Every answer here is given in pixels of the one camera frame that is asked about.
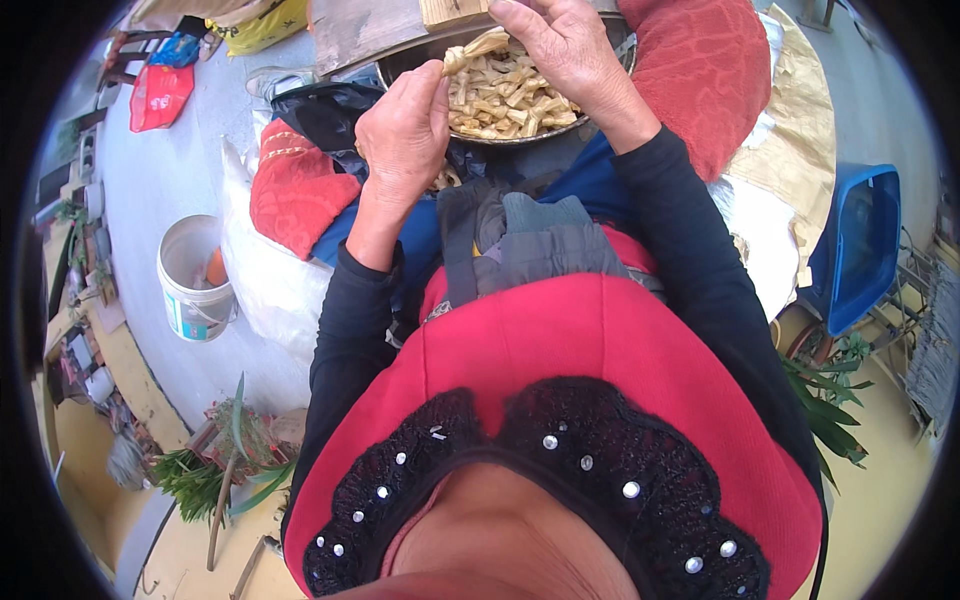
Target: wooden block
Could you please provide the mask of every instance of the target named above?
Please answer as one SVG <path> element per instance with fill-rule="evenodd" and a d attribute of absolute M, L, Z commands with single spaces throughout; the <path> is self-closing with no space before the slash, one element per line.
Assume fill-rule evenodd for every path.
<path fill-rule="evenodd" d="M 487 14 L 489 0 L 420 0 L 420 16 L 428 32 L 467 23 Z"/>

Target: sleeve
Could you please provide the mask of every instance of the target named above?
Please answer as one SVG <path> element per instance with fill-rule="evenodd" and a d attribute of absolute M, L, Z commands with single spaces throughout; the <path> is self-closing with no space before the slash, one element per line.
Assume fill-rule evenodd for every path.
<path fill-rule="evenodd" d="M 690 165 L 686 144 L 664 126 L 612 158 L 636 199 L 640 241 L 657 261 L 667 305 L 723 363 L 770 436 L 822 494 L 813 436 L 790 388 L 754 284 L 727 226 Z"/>
<path fill-rule="evenodd" d="M 320 456 L 326 441 L 373 379 L 396 358 L 386 342 L 393 322 L 390 296 L 403 272 L 403 248 L 394 248 L 394 267 L 381 273 L 361 265 L 347 252 L 346 240 L 337 249 L 337 268 L 326 290 L 320 316 L 317 349 L 310 366 L 310 407 L 300 457 L 294 468 L 289 506 Z M 286 511 L 281 525 L 286 531 Z"/>

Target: orange object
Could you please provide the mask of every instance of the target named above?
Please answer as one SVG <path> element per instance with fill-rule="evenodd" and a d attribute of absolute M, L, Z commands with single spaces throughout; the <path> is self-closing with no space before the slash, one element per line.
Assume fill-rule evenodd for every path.
<path fill-rule="evenodd" d="M 210 261 L 206 263 L 206 280 L 214 287 L 227 283 L 227 268 L 224 267 L 224 256 L 220 253 L 219 246 L 210 255 Z"/>

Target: rhinestone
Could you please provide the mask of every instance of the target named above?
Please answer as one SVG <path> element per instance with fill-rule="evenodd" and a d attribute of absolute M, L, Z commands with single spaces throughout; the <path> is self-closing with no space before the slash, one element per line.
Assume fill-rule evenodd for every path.
<path fill-rule="evenodd" d="M 736 553 L 736 542 L 733 540 L 727 540 L 720 544 L 720 556 L 725 559 L 733 556 Z"/>
<path fill-rule="evenodd" d="M 684 568 L 686 569 L 686 572 L 690 573 L 691 575 L 693 573 L 699 573 L 700 569 L 704 568 L 704 560 L 699 556 L 690 557 L 686 559 Z"/>
<path fill-rule="evenodd" d="M 628 498 L 636 498 L 640 495 L 640 484 L 636 481 L 628 481 L 623 484 L 623 495 Z"/>

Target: sneaker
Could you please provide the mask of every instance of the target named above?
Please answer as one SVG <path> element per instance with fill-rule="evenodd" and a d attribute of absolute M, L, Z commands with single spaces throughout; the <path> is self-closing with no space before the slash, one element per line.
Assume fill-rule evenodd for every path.
<path fill-rule="evenodd" d="M 317 82 L 317 76 L 309 67 L 289 68 L 281 66 L 262 66 L 254 69 L 247 78 L 247 91 L 252 96 L 263 98 L 271 103 L 283 92 L 311 85 Z"/>

